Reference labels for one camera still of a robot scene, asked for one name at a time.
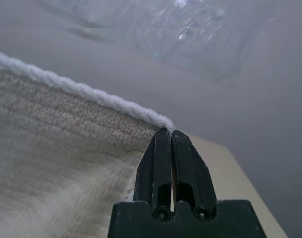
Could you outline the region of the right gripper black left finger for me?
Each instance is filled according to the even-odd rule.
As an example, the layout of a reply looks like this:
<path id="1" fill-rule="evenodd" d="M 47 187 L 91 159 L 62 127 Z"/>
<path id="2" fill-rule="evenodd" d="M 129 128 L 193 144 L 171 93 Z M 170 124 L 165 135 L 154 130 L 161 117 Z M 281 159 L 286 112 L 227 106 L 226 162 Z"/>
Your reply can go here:
<path id="1" fill-rule="evenodd" d="M 160 129 L 148 145 L 136 173 L 134 201 L 144 201 L 155 219 L 171 218 L 171 135 Z"/>

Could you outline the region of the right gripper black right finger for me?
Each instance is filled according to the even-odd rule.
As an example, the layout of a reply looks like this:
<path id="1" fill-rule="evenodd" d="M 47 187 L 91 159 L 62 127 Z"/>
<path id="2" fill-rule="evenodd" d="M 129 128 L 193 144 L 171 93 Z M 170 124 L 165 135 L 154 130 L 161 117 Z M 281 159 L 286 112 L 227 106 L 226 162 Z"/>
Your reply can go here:
<path id="1" fill-rule="evenodd" d="M 181 131 L 173 131 L 171 145 L 175 204 L 186 202 L 198 219 L 213 219 L 216 214 L 217 198 L 206 163 L 190 138 Z"/>

